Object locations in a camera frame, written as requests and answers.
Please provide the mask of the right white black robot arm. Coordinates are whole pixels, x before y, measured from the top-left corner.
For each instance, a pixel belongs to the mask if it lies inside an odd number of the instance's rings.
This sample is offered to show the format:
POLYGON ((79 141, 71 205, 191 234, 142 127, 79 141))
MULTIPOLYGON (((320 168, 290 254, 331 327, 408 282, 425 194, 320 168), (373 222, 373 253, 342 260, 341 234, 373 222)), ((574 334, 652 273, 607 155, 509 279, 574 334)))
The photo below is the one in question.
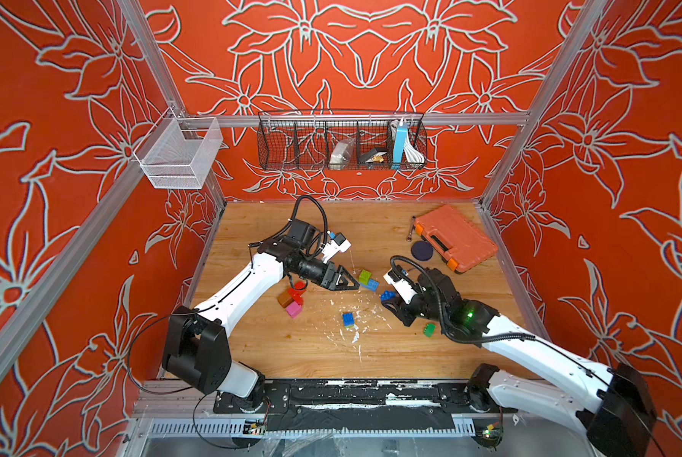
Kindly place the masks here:
POLYGON ((655 405, 631 365, 609 367, 564 350, 496 308, 463 298, 449 276, 407 257, 394 255, 384 279, 397 295, 382 304, 405 326, 436 321, 451 342, 501 355, 539 377, 527 381, 482 364, 468 381, 472 407, 535 414, 584 436, 603 456, 644 456, 657 443, 655 405))

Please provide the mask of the small red lego brick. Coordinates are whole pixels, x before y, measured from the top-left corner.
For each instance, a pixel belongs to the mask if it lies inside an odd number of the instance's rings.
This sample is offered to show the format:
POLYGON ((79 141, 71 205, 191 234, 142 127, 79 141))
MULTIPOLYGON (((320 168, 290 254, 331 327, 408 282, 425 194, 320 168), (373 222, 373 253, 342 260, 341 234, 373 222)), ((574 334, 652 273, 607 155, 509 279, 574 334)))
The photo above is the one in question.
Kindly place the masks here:
POLYGON ((307 282, 296 282, 288 289, 288 293, 293 299, 293 302, 297 303, 298 306, 304 305, 303 295, 308 289, 307 282))

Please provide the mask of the lime green lego brick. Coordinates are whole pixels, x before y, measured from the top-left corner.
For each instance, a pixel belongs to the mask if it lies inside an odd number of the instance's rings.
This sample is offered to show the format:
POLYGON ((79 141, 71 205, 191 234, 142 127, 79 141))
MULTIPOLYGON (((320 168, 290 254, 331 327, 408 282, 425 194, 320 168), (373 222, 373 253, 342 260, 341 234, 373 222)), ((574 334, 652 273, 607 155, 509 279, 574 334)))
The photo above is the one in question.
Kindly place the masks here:
POLYGON ((361 285, 367 286, 369 285, 369 281, 371 280, 371 273, 368 272, 367 270, 362 270, 359 274, 359 283, 361 285))

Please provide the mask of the dark green lego brick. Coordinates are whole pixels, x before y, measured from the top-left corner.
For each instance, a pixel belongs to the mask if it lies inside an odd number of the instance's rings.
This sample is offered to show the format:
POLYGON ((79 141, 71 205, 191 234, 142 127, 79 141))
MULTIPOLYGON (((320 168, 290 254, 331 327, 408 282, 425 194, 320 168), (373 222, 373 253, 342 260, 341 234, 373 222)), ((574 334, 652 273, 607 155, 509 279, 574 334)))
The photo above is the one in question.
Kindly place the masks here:
POLYGON ((432 338, 434 336, 435 331, 436 325, 428 323, 423 329, 423 334, 428 338, 432 338))

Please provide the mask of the brown lego brick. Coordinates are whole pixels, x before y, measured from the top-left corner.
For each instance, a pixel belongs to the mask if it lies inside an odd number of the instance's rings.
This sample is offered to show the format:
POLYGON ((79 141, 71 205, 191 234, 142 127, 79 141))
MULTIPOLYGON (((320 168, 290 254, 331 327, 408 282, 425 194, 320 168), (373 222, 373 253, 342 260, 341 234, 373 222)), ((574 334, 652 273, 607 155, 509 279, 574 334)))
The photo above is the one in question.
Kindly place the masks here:
POLYGON ((287 292, 284 291, 282 292, 278 297, 277 297, 277 302, 282 306, 282 308, 287 308, 287 306, 291 305, 295 299, 287 292))

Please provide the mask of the small blue lego brick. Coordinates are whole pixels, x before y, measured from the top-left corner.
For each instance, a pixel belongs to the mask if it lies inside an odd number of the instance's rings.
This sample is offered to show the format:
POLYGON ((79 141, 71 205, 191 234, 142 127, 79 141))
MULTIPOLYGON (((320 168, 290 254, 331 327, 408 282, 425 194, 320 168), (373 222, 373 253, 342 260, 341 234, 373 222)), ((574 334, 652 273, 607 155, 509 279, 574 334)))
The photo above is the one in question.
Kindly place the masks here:
POLYGON ((380 296, 380 301, 386 302, 386 301, 390 301, 392 299, 396 299, 397 297, 398 297, 398 294, 394 291, 384 291, 380 296))
POLYGON ((352 328, 355 325, 354 315, 350 312, 343 313, 342 322, 345 328, 352 328))

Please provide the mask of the long blue lego brick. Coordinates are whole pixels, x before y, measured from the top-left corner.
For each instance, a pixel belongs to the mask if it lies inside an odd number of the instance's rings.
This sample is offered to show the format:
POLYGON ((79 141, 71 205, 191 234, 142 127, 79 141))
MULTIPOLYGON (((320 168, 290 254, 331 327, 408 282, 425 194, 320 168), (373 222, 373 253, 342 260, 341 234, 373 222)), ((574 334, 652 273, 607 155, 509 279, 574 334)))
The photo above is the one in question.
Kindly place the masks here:
POLYGON ((369 279, 366 284, 363 284, 363 287, 369 291, 377 292, 379 283, 373 279, 369 279))

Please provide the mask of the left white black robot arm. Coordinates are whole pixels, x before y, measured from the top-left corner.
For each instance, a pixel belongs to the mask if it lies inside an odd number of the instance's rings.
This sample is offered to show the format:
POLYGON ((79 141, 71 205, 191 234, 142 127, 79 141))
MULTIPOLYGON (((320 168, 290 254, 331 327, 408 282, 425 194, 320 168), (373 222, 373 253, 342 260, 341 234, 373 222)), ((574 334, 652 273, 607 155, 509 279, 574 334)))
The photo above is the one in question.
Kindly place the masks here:
POLYGON ((164 371, 204 394, 231 394, 247 409, 258 409, 265 400, 265 377, 232 357, 229 338, 234 328, 284 278, 326 291, 359 289, 352 274, 333 262, 350 247, 343 234, 330 232, 321 204, 310 195, 300 196, 283 228, 251 243, 250 263, 235 278, 198 307, 181 307, 170 315, 164 371))

